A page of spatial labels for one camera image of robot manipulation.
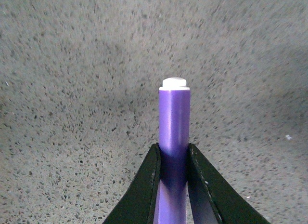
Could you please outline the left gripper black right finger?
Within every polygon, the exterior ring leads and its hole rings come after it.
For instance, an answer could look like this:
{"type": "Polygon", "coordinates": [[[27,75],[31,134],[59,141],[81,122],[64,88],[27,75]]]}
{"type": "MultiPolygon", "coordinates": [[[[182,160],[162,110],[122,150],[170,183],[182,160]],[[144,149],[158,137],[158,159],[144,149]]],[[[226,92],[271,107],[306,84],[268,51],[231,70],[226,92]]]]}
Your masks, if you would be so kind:
{"type": "Polygon", "coordinates": [[[195,224],[268,224],[194,144],[187,158],[188,193],[195,224]]]}

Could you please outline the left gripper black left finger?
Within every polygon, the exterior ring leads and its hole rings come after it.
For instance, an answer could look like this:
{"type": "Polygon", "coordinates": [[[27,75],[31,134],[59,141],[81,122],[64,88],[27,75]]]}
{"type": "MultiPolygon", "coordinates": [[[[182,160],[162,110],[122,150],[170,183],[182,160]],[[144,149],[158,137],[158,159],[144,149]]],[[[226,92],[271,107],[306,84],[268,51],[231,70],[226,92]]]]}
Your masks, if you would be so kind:
{"type": "Polygon", "coordinates": [[[104,220],[105,224],[153,224],[160,182],[161,155],[151,145],[127,191],[104,220]]]}

